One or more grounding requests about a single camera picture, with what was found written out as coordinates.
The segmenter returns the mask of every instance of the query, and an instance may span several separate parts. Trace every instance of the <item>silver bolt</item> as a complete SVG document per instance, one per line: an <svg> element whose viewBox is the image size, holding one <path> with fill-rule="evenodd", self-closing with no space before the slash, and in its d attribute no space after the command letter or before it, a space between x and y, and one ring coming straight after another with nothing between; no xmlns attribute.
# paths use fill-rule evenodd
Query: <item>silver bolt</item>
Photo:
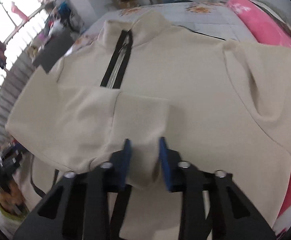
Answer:
<svg viewBox="0 0 291 240"><path fill-rule="evenodd" d="M112 163L110 163L110 162L104 162L104 163L101 164L100 167L103 168L103 169L110 169L110 168L112 168L112 166L113 166Z"/></svg>
<svg viewBox="0 0 291 240"><path fill-rule="evenodd" d="M179 162L178 163L178 166L180 167L180 168L189 168L190 167L190 163L189 162Z"/></svg>
<svg viewBox="0 0 291 240"><path fill-rule="evenodd" d="M66 171L64 174L63 174L64 177L68 178L68 179L72 179L76 176L75 172L74 171Z"/></svg>
<svg viewBox="0 0 291 240"><path fill-rule="evenodd" d="M227 175L227 173L223 170L215 171L214 174L219 178L224 178Z"/></svg>

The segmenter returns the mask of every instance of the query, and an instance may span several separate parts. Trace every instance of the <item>stand-up collar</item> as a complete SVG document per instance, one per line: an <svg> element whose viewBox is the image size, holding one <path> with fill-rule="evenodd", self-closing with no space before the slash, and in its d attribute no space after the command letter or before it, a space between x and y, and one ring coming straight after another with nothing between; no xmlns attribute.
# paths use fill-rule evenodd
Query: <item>stand-up collar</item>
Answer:
<svg viewBox="0 0 291 240"><path fill-rule="evenodd" d="M133 47L135 47L150 41L170 26L171 23L162 14L150 10L131 23L115 20L105 21L97 40L104 47L115 48L121 31L131 30Z"/></svg>

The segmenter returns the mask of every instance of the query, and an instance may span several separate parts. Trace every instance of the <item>beige jacket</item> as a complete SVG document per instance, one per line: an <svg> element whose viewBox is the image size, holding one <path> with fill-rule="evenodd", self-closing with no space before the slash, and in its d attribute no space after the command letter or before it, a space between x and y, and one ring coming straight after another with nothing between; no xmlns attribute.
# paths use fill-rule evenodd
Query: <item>beige jacket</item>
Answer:
<svg viewBox="0 0 291 240"><path fill-rule="evenodd" d="M133 47L121 88L100 88L123 29ZM49 76L36 71L7 130L62 171L92 169L130 138L122 238L177 239L181 199L158 175L159 136L199 169L233 173L272 226L291 172L291 49L196 34L155 11L107 21Z"/></svg>

